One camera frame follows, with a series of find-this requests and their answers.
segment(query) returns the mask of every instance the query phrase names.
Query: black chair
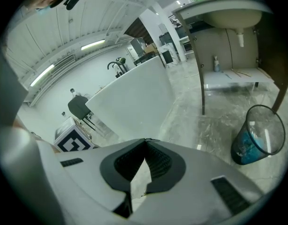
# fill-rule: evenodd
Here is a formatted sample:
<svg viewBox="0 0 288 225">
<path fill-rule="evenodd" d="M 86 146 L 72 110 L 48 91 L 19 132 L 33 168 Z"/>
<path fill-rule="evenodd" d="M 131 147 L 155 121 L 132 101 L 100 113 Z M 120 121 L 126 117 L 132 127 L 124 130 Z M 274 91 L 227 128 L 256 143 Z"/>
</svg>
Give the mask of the black chair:
<svg viewBox="0 0 288 225">
<path fill-rule="evenodd" d="M 88 99 L 86 97 L 82 96 L 76 96 L 68 103 L 68 108 L 70 112 L 76 116 L 78 119 L 82 120 L 85 124 L 87 124 L 90 128 L 92 128 L 86 121 L 85 118 L 95 126 L 94 123 L 92 123 L 88 118 L 87 115 L 91 112 L 90 109 L 86 106 L 86 102 L 88 102 Z"/>
</svg>

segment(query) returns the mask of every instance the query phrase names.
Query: marble floor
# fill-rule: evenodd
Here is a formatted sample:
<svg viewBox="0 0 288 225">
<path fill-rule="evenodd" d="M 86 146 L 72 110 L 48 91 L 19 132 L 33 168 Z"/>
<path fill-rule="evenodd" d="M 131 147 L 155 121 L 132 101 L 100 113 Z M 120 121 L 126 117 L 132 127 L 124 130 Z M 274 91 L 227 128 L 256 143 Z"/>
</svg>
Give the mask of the marble floor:
<svg viewBox="0 0 288 225">
<path fill-rule="evenodd" d="M 288 166 L 288 91 L 278 110 L 285 129 L 286 141 L 276 155 L 248 165 L 237 165 L 230 156 L 232 141 L 241 129 L 246 112 L 256 104 L 272 107 L 278 94 L 273 83 L 231 83 L 227 86 L 205 85 L 205 115 L 202 115 L 201 88 L 195 59 L 167 69 L 175 93 L 175 103 L 166 117 L 157 139 L 209 152 L 252 179 L 265 193 L 281 180 Z M 102 136 L 93 134 L 94 143 L 108 146 L 123 142 L 101 123 Z M 144 162 L 132 181 L 133 206 L 137 208 L 145 199 L 141 197 L 151 181 Z"/>
</svg>

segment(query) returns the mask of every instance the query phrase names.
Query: black faucet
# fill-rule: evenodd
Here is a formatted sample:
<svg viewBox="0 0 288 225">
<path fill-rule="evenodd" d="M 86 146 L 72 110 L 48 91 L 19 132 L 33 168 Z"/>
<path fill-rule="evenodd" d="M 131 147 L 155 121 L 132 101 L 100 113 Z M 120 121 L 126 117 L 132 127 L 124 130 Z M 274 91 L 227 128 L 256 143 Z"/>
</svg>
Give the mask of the black faucet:
<svg viewBox="0 0 288 225">
<path fill-rule="evenodd" d="M 120 64 L 119 62 L 110 62 L 110 63 L 107 65 L 107 69 L 108 69 L 108 70 L 109 70 L 109 66 L 110 66 L 112 63 L 113 63 L 113 66 L 112 66 L 113 68 L 114 68 L 114 65 L 117 64 L 118 67 L 120 68 L 122 74 L 125 74 L 125 72 L 122 70 L 121 64 Z"/>
</svg>

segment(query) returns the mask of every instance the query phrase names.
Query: sink basin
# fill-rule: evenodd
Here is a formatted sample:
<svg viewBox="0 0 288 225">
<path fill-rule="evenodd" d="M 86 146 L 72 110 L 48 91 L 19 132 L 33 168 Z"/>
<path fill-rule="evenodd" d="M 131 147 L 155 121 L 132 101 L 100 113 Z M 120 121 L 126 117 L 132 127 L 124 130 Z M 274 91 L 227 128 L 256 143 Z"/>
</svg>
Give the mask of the sink basin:
<svg viewBox="0 0 288 225">
<path fill-rule="evenodd" d="M 262 12 L 252 9 L 228 9 L 201 15 L 202 19 L 216 28 L 244 29 L 256 25 Z"/>
</svg>

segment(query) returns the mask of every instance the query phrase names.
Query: fluorescent light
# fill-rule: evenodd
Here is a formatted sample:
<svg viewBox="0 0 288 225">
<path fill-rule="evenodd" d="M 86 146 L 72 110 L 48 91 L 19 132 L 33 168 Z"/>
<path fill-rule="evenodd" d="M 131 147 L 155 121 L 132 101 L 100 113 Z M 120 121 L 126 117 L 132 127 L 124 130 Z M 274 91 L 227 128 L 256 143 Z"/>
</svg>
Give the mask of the fluorescent light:
<svg viewBox="0 0 288 225">
<path fill-rule="evenodd" d="M 88 47 L 95 46 L 95 45 L 100 44 L 100 43 L 104 43 L 104 42 L 105 42 L 105 40 L 102 39 L 102 40 L 100 40 L 100 41 L 98 41 L 98 42 L 91 43 L 91 44 L 89 44 L 89 45 L 83 46 L 83 47 L 82 47 L 82 50 L 83 50 L 83 49 L 86 49 L 86 48 L 88 48 Z"/>
<path fill-rule="evenodd" d="M 39 80 L 41 79 L 41 77 L 43 77 L 46 73 L 48 73 L 48 72 L 49 72 L 51 69 L 53 69 L 53 68 L 54 68 L 54 65 L 51 64 L 48 68 L 46 68 L 46 70 L 45 70 L 43 73 L 40 74 L 39 77 L 37 77 L 37 78 L 32 82 L 32 84 L 31 84 L 30 86 L 33 87 L 33 86 L 37 83 L 37 81 L 39 81 Z"/>
</svg>

